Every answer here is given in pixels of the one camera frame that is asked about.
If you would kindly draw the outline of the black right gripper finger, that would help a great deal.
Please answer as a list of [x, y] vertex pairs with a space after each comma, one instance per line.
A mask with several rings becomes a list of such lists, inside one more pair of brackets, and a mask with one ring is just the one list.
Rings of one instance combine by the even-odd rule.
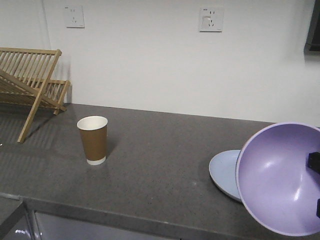
[[316, 216], [320, 218], [320, 199], [317, 200]]

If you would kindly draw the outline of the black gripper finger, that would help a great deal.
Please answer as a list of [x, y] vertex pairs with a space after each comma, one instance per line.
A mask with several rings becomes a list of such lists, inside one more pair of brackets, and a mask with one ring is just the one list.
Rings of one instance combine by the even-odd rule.
[[320, 174], [320, 152], [312, 152], [308, 154], [307, 167]]

